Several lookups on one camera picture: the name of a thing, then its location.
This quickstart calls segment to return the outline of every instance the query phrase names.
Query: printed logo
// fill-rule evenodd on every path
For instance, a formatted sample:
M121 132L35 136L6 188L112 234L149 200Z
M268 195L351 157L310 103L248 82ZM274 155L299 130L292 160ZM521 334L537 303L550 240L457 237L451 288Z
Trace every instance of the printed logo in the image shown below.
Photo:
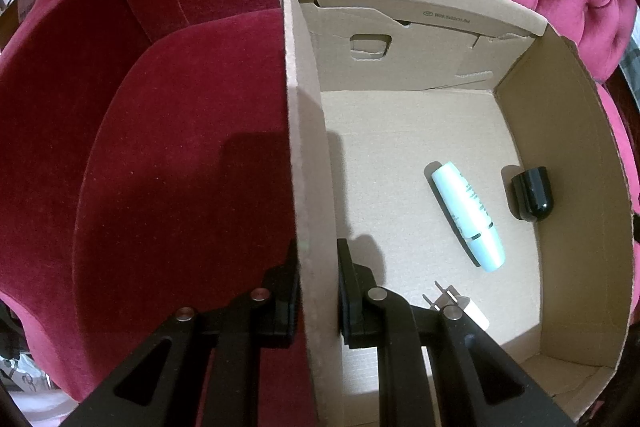
M471 21L469 19L463 19L462 17L453 17L451 15L444 15L443 13L434 13L434 12L422 12L422 15L426 15L427 17L439 17L440 19L446 19L448 21L455 22L463 22L465 24L470 24Z

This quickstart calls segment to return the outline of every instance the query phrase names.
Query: black cylindrical object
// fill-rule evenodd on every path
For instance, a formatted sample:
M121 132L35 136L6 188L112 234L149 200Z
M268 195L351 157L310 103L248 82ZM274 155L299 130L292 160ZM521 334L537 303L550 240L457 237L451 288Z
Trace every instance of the black cylindrical object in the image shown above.
M520 217L525 221L545 219L554 207L546 167L528 169L511 179Z

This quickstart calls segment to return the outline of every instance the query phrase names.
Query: lip balm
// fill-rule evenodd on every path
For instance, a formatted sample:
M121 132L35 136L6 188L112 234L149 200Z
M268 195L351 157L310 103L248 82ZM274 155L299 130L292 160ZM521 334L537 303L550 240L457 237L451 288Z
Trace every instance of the lip balm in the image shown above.
M431 179L480 266L492 272L504 263L504 250L484 204L451 162L438 168Z

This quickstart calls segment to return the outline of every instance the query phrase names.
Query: tube cap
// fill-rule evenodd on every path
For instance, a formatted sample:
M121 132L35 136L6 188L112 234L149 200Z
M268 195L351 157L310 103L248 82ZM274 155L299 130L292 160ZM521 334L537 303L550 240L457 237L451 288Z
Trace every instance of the tube cap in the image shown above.
M546 167L528 169L511 180L516 192L520 217L525 221L545 219L554 207Z
M480 237L467 239L466 244L480 266L487 272L497 270L504 264L504 250L495 227L482 230Z

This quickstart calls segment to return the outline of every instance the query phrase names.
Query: cut-out hole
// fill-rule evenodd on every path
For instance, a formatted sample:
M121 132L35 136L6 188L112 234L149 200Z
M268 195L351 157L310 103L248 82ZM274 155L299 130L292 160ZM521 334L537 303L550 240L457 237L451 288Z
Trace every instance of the cut-out hole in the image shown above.
M350 39L351 57L356 60L372 60L386 55L391 44L390 35L359 33Z
M520 396L524 388L513 381L492 357L482 349L473 335L465 337L465 346L474 363L484 399L489 405L496 405Z
M140 362L113 390L119 398L147 406L154 396L158 380L171 350L171 341L165 339Z
M320 7L320 5L318 4L318 0L298 0L298 2L300 4L315 4L316 6Z

